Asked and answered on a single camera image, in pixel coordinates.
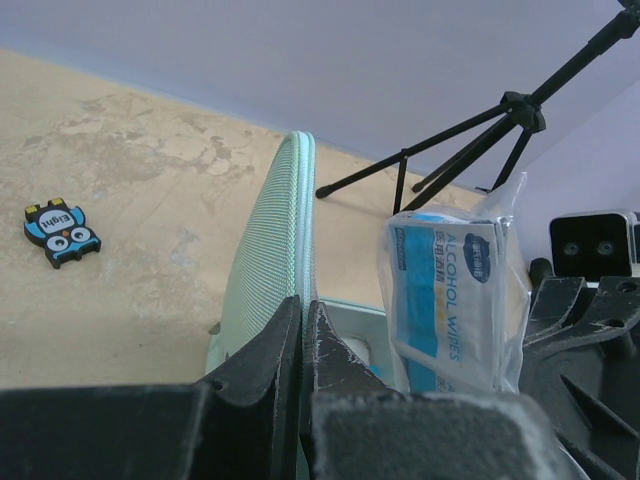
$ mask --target beige floor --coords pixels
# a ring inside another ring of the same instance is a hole
[[[7,51],[0,71],[0,387],[199,378],[282,135]],[[366,163],[320,147],[317,165],[322,185]],[[317,202],[322,295],[381,303],[375,244],[394,173]],[[55,271],[22,222],[58,196],[104,248]]]

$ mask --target alcohol wipes package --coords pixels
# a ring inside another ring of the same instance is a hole
[[[452,209],[387,221],[378,269],[401,390],[517,392],[529,291],[512,228]]]

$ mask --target blue logo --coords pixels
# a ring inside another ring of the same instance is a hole
[[[396,255],[398,256],[398,270],[407,270],[407,260],[404,256],[404,230],[395,228],[396,231]]]
[[[480,283],[487,283],[491,276],[489,242],[479,235],[467,233],[462,250],[471,276]]]

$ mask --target cartoon owl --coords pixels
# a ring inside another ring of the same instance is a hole
[[[53,268],[82,259],[88,252],[99,252],[102,242],[86,227],[80,207],[69,208],[61,198],[47,202],[46,207],[32,205],[24,210],[24,234],[29,241],[44,248]]]

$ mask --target black plastic part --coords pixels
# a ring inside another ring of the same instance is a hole
[[[513,110],[509,113],[511,121],[520,125],[523,130],[531,134],[542,132],[547,128],[547,123],[540,110],[540,105],[531,100],[530,95],[518,92],[505,92],[500,103],[513,105]]]
[[[212,398],[208,385],[5,391],[0,478],[195,478]]]
[[[640,279],[547,278],[532,309],[520,391],[592,479],[640,471]]]
[[[327,198],[334,191],[335,190],[331,188],[331,185],[325,185],[324,187],[320,187],[316,190],[316,198]]]
[[[252,341],[200,381],[216,389],[218,403],[195,478],[295,478],[301,322],[300,299],[285,299]]]
[[[635,252],[633,252],[635,256],[635,258],[633,259],[633,262],[640,263],[640,213],[638,212],[634,212],[634,213],[636,215],[636,221],[639,223],[636,223],[633,226],[633,238],[636,243]]]
[[[4,391],[2,479],[294,479],[301,309],[195,385]]]
[[[307,463],[312,467],[316,463],[315,439],[311,435],[313,398],[325,393],[380,394],[393,390],[338,337],[324,303],[311,303],[306,345],[303,368],[307,384],[302,390],[300,440]],[[314,478],[313,468],[310,468],[310,476]]]
[[[575,478],[526,396],[325,393],[313,407],[317,480]]]
[[[552,276],[553,267],[548,259],[540,257],[531,260],[529,264],[529,279],[533,288],[538,288],[545,278]]]

